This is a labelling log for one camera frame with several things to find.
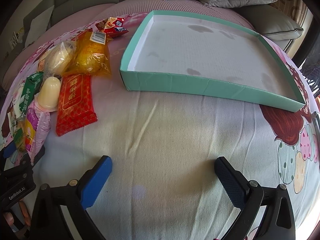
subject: white barcode label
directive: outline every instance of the white barcode label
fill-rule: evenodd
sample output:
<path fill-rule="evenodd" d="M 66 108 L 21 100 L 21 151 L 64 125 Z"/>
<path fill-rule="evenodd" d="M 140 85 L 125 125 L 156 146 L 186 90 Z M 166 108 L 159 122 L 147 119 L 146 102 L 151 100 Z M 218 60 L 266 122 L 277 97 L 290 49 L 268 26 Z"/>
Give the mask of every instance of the white barcode label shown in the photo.
<path fill-rule="evenodd" d="M 93 32 L 91 34 L 90 41 L 94 41 L 100 44 L 106 44 L 106 34 L 100 32 Z"/>

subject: metal bolt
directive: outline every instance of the metal bolt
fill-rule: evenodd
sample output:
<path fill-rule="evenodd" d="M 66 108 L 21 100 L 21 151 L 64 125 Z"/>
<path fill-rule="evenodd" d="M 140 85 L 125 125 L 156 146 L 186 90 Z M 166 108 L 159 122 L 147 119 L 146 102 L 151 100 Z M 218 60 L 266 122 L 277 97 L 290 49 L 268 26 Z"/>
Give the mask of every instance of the metal bolt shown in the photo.
<path fill-rule="evenodd" d="M 287 186 L 285 184 L 280 184 L 280 188 L 283 189 L 283 190 L 286 190 Z"/>
<path fill-rule="evenodd" d="M 256 182 L 255 180 L 250 180 L 250 185 L 252 187 L 257 187 L 258 186 L 258 182 Z"/>
<path fill-rule="evenodd" d="M 70 186 L 75 186 L 78 184 L 78 181 L 76 179 L 70 180 L 69 185 Z"/>
<path fill-rule="evenodd" d="M 40 189 L 41 190 L 45 190 L 47 188 L 48 184 L 44 183 L 41 185 Z"/>

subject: red snack package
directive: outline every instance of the red snack package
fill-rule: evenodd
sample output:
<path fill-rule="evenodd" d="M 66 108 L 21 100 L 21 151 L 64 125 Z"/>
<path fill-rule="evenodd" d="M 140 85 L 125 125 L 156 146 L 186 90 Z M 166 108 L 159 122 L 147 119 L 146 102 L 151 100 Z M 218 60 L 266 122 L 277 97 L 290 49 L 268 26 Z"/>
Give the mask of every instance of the red snack package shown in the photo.
<path fill-rule="evenodd" d="M 91 76 L 75 74 L 64 77 L 58 103 L 57 135 L 64 135 L 97 120 L 92 103 Z"/>
<path fill-rule="evenodd" d="M 127 29 L 122 27 L 124 18 L 109 17 L 96 24 L 99 31 L 108 34 L 111 38 L 123 35 L 129 32 Z"/>

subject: teal box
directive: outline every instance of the teal box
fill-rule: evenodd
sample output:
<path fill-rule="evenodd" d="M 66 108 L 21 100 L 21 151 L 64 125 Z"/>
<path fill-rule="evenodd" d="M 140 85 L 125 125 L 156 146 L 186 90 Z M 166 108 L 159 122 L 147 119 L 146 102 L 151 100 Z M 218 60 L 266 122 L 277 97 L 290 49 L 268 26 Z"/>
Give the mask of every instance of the teal box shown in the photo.
<path fill-rule="evenodd" d="M 121 60 L 127 90 L 241 100 L 296 112 L 291 73 L 257 32 L 206 15 L 152 11 Z"/>

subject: yellow snack package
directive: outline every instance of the yellow snack package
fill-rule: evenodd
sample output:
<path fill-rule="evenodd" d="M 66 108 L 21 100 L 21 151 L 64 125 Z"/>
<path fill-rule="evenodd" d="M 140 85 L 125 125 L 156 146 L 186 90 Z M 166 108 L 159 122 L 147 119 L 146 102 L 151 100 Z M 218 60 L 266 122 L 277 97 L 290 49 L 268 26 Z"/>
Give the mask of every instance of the yellow snack package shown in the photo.
<path fill-rule="evenodd" d="M 112 40 L 101 32 L 85 32 L 76 41 L 76 52 L 62 76 L 87 74 L 110 76 L 109 49 L 106 44 Z"/>

